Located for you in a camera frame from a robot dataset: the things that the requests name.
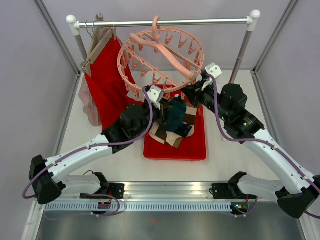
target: patterned cloth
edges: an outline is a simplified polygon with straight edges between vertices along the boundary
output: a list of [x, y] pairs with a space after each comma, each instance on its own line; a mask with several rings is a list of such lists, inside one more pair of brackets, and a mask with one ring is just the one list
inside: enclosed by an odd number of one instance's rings
[[[197, 117], [197, 108], [192, 106], [191, 103], [186, 103], [186, 112], [183, 117], [183, 122], [192, 126], [190, 132], [188, 133], [187, 137], [190, 137], [195, 132], [195, 124], [196, 124], [196, 117]], [[155, 122], [149, 132], [150, 137], [152, 137], [154, 140], [158, 141], [162, 144], [169, 144], [174, 148], [178, 148], [181, 144], [184, 137], [181, 137], [180, 135], [171, 132], [171, 131], [163, 131], [160, 129], [160, 124], [158, 122]]]

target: red fabric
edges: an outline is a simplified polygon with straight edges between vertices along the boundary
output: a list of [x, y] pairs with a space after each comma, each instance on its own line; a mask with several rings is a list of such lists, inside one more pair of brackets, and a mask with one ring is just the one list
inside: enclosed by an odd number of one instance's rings
[[[119, 41], [110, 39], [91, 65], [91, 77], [85, 74], [90, 93], [100, 115], [102, 129], [112, 125], [129, 104], [136, 103], [135, 100], [127, 97], [125, 82], [118, 71], [117, 59], [120, 49]], [[135, 84], [129, 67], [125, 69], [125, 75], [131, 83]]]

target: red tray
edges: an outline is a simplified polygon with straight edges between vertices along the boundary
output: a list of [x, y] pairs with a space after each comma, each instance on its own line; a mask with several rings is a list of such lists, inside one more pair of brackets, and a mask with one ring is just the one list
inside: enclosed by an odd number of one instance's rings
[[[175, 94], [181, 94], [181, 91], [172, 92], [170, 95], [174, 97]], [[170, 145], [164, 145], [147, 134], [144, 137], [143, 155], [152, 160], [205, 160], [207, 158], [207, 149], [203, 106], [201, 105], [196, 113], [194, 134], [183, 139], [178, 149]]]

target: white end cap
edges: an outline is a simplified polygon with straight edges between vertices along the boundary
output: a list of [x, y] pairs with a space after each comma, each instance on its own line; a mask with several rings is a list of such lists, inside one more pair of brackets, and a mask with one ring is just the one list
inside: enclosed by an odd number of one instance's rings
[[74, 16], [74, 15], [68, 15], [68, 16], [66, 16], [66, 22], [69, 24], [69, 26], [70, 26], [70, 29], [71, 29], [71, 31], [72, 31], [72, 34], [74, 35], [74, 36], [78, 36], [78, 35], [80, 35], [80, 31], [79, 31], [79, 29], [76, 29], [75, 28], [75, 24], [77, 23], [77, 18]]
[[253, 32], [256, 28], [258, 19], [261, 17], [261, 12], [259, 10], [253, 10], [250, 13], [250, 21], [248, 21], [247, 31]]

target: white tabletop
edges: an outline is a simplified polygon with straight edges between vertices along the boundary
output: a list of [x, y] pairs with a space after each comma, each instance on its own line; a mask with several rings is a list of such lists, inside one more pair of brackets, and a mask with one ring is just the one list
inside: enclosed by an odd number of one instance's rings
[[[181, 78], [175, 71], [164, 72], [175, 80]], [[140, 72], [133, 72], [139, 82]], [[218, 83], [228, 83], [231, 71], [223, 71]], [[246, 109], [265, 124], [256, 89], [249, 70], [239, 71], [235, 80], [248, 96]], [[279, 180], [277, 176], [255, 154], [239, 143], [222, 141], [213, 113], [204, 110], [207, 158], [203, 161], [150, 160], [144, 157], [144, 139], [136, 141], [115, 155], [96, 160], [78, 171], [82, 175], [88, 170], [102, 172], [108, 181], [227, 181], [239, 171], [267, 180]], [[83, 112], [83, 103], [75, 97], [63, 139], [61, 153], [70, 151], [91, 140], [102, 131], [90, 125]]]

